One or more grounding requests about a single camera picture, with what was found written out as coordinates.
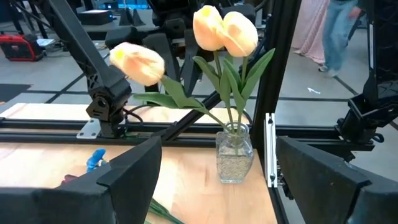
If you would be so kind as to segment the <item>black triangular stand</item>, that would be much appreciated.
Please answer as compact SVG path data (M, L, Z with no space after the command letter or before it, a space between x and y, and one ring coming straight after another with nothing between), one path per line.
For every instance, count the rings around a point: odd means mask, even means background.
M132 25L133 26L144 26L145 23L143 22L143 20L141 19L137 9L133 9L132 11Z
M119 13L120 13L120 19L119 19L120 26L132 25L132 15L131 15L131 10L129 8L120 9Z

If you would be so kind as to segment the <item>red black tool case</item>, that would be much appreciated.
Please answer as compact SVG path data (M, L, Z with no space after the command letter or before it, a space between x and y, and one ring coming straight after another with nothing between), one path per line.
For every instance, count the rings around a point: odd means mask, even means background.
M0 48L10 61L36 62L44 57L43 50L37 43L36 36L32 34L1 34Z

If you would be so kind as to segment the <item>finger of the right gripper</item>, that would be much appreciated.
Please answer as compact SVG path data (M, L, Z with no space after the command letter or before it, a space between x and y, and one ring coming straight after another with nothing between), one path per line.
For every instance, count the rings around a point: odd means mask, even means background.
M182 77L186 95L192 95L192 92L197 84L197 80L201 74L201 70L194 62L193 57L197 54L192 51L185 52L185 61L182 67Z
M155 34L155 51L165 61L167 76L175 81L180 81L180 66L172 45L164 33Z

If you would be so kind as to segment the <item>silver corner bracket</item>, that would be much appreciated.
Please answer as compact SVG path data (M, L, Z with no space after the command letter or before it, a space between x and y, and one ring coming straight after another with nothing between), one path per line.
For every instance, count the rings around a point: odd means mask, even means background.
M275 114L266 113L264 120L264 171L266 173L267 186L277 188L277 157L276 157L276 131Z

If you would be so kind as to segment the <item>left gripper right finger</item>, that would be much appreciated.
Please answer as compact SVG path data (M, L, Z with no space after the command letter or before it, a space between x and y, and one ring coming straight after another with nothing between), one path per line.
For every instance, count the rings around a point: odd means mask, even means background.
M276 154L306 224L398 224L398 182L285 136Z

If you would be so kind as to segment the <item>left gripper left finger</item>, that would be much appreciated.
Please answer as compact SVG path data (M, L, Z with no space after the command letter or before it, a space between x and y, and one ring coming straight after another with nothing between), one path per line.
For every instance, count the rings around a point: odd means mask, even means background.
M153 137L54 189L0 187L0 224L144 224L161 159Z

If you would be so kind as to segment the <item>person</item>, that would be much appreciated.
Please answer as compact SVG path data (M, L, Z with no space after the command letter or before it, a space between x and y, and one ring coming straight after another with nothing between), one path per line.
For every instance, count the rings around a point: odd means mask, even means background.
M330 0L323 28L325 63L318 68L331 77L338 75L343 64L349 33L361 13L361 0Z

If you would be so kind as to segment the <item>black desk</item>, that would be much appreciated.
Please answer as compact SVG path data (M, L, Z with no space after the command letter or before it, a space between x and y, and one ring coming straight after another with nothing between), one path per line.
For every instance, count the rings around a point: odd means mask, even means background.
M103 25L82 25L83 29L90 36L92 40L105 40L106 34L109 30L125 28L125 27L136 27L138 30L150 31L159 29L157 26L143 25L143 26L133 26L133 25L119 25L119 20L115 20L111 23Z

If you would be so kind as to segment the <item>black desktop device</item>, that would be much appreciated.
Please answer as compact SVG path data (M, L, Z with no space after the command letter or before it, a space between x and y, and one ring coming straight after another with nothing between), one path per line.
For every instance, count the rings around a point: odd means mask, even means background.
M83 25L99 26L113 22L113 13L110 10L93 9L78 13L78 18Z

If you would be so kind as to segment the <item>clear glass vase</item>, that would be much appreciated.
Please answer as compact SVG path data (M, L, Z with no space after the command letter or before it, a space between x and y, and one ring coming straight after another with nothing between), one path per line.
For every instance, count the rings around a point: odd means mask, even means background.
M216 134L216 167L224 184L240 184L252 167L254 151L249 127L237 122L226 123Z

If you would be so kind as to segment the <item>blue artificial flower sprig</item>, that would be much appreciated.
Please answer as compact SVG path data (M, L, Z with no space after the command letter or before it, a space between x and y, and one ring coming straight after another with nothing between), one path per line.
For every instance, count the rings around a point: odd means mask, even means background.
M91 172L94 169L105 165L107 162L103 159L103 156L106 153L106 149L99 148L97 149L92 156L86 162L86 171Z

